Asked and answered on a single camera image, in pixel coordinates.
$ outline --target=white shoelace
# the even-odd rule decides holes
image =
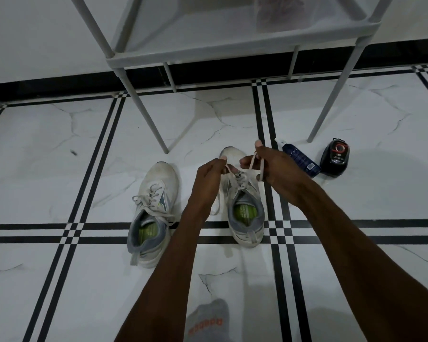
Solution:
[[[255,158],[257,157],[257,153],[254,152],[254,156],[252,157],[251,164],[249,165],[249,170],[252,170],[252,167],[254,166]],[[240,171],[238,174],[233,174],[230,170],[230,167],[228,165],[225,165],[227,167],[228,173],[225,175],[228,175],[228,180],[230,180],[231,186],[238,190],[243,190],[247,187],[247,184],[251,181],[251,178],[243,171]],[[258,181],[263,181],[263,171],[265,167],[265,161],[263,158],[260,160],[260,177]],[[217,201],[218,206],[216,211],[211,211],[211,216],[217,215],[220,211],[220,193],[221,189],[219,188],[219,191],[217,193]]]
[[[159,221],[162,221],[167,226],[172,226],[174,222],[169,222],[168,218],[173,218],[174,215],[156,210],[152,207],[152,203],[157,202],[157,200],[154,198],[159,195],[157,191],[160,189],[162,189],[161,186],[158,186],[158,184],[153,184],[146,190],[144,195],[135,195],[132,197],[132,200],[136,205],[142,204],[143,210],[146,211],[149,215],[155,217]]]

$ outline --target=marble floor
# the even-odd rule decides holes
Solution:
[[[163,154],[125,93],[0,108],[0,341],[113,341],[152,270],[129,265],[131,200],[156,161],[187,204],[197,168],[226,147],[293,143],[315,161],[332,138],[346,172],[316,180],[428,288],[428,65],[355,71],[313,143],[339,73],[146,91]],[[265,236],[234,242],[226,213],[201,230],[188,314],[224,299],[233,341],[364,341],[305,216],[261,185]]]

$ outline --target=sneaker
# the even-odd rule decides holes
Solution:
[[[240,168],[239,160],[246,154],[230,146],[223,149],[220,156],[227,156],[228,163]],[[222,175],[220,191],[227,205],[228,226],[236,242],[244,247],[257,246],[263,239],[265,210],[254,171]]]
[[[127,249],[132,254],[130,265],[145,268],[157,265],[170,242],[168,221],[176,201],[179,182],[173,167],[166,162],[155,163],[140,185],[135,217],[127,236]]]

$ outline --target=shoe logo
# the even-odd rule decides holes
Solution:
[[[160,201],[157,204],[157,208],[159,208],[160,206],[162,206],[163,210],[166,211],[165,195],[163,194],[160,197]]]

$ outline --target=shoe insole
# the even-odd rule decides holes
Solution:
[[[138,242],[140,245],[143,244],[144,241],[156,237],[158,234],[158,226],[157,223],[152,222],[148,223],[142,227],[140,227]]]
[[[233,208],[234,217],[246,227],[257,217],[257,208],[251,205],[238,204]]]

